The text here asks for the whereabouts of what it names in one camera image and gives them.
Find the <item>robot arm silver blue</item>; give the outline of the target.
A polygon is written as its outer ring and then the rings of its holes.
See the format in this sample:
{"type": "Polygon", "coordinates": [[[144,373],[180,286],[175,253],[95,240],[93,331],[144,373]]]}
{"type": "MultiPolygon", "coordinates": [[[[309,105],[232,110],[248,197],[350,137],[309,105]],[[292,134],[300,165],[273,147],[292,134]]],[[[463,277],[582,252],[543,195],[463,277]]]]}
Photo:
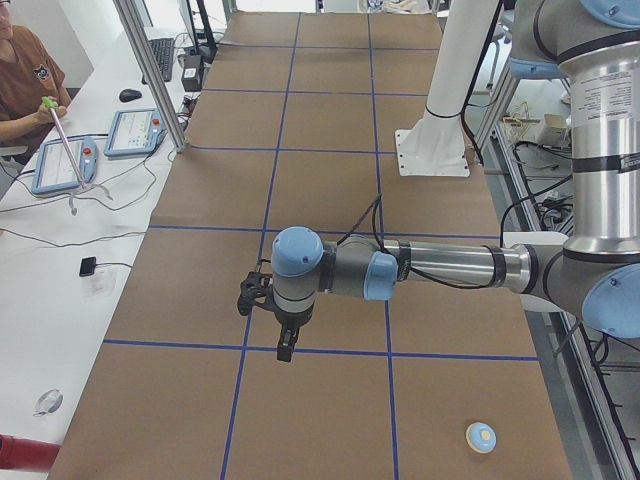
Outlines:
{"type": "Polygon", "coordinates": [[[511,248],[385,241],[325,242],[305,227],[272,247],[269,299],[289,361],[315,296],[387,300],[421,277],[461,289],[504,287],[551,302],[591,328],[639,334],[639,5],[635,1],[520,1],[516,71],[555,65],[571,86],[574,229],[562,245],[511,248]]]}

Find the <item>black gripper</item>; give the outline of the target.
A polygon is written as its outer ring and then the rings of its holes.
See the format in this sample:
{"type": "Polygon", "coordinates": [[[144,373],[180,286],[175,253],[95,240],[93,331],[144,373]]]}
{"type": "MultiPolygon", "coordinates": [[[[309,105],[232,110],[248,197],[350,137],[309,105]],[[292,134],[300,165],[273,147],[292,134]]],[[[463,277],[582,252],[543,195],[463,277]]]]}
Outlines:
{"type": "Polygon", "coordinates": [[[299,329],[306,325],[312,317],[314,299],[288,300],[275,298],[275,317],[281,325],[277,344],[277,360],[290,362],[295,351],[299,329]]]}

